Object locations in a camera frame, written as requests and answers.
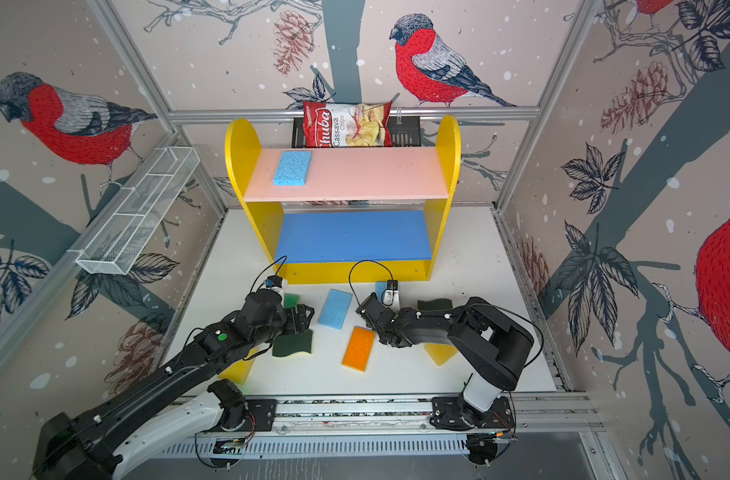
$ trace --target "black basket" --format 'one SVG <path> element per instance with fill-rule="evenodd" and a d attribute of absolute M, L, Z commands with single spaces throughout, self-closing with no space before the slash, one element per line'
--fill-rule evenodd
<path fill-rule="evenodd" d="M 392 135 L 392 146 L 394 147 L 420 147 L 421 126 L 418 117 L 402 117 L 399 124 L 395 117 L 387 120 L 387 129 Z M 293 119 L 293 148 L 306 148 L 307 140 L 303 135 L 303 119 Z"/>

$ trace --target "bird head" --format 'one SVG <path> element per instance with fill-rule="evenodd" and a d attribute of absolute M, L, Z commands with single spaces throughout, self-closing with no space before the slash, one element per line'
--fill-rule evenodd
<path fill-rule="evenodd" d="M 427 15 L 422 13 L 407 14 L 394 24 L 392 33 L 389 34 L 389 40 L 396 40 L 400 46 L 404 47 L 414 33 L 424 28 L 434 28 L 434 24 Z"/>
<path fill-rule="evenodd" d="M 40 77 L 25 72 L 15 72 L 3 78 L 0 82 L 0 111 L 5 120 L 34 120 L 28 96 L 32 90 L 43 84 Z"/>

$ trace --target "chip bag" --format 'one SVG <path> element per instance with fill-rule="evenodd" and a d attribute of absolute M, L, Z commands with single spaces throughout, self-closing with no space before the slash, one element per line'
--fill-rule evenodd
<path fill-rule="evenodd" d="M 386 124 L 392 102 L 379 105 L 303 102 L 308 148 L 391 147 Z"/>

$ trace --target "white wire basket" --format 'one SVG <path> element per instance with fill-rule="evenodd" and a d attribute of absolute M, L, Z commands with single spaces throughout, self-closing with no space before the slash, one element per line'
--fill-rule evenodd
<path fill-rule="evenodd" d="M 77 259 L 89 274 L 127 275 L 157 225 L 200 163 L 191 147 L 155 151 L 157 158 Z"/>

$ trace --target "white tabletop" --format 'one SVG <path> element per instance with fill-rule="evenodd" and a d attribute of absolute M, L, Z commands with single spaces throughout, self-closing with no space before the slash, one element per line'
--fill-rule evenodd
<path fill-rule="evenodd" d="M 256 275 L 267 266 L 267 258 L 250 222 L 242 210 L 230 210 L 197 283 L 183 320 L 170 345 L 168 361 L 180 351 L 186 336 L 196 326 L 220 320 L 242 306 Z M 354 312 L 355 300 L 341 330 L 321 326 L 317 317 L 328 291 L 350 292 L 348 284 L 291 285 L 286 293 L 301 295 L 300 302 L 315 309 L 312 354 L 277 358 L 271 351 L 256 359 L 245 395 L 353 395 L 353 394 L 437 394 L 457 393 L 473 371 L 460 353 L 442 366 L 431 360 L 422 345 L 397 349 L 373 345 L 365 373 L 341 365 L 355 326 L 365 321 Z M 360 300 L 373 291 L 372 283 L 355 283 Z M 451 209 L 432 280 L 399 282 L 400 305 L 416 306 L 418 300 L 448 298 L 454 306 L 470 296 L 518 312 L 529 318 L 512 267 L 495 222 L 487 207 L 457 206 Z M 515 319 L 531 332 L 539 349 L 539 335 L 533 327 Z M 201 384 L 191 392 L 204 391 Z M 517 392 L 553 392 L 554 382 L 543 354 L 523 370 Z"/>

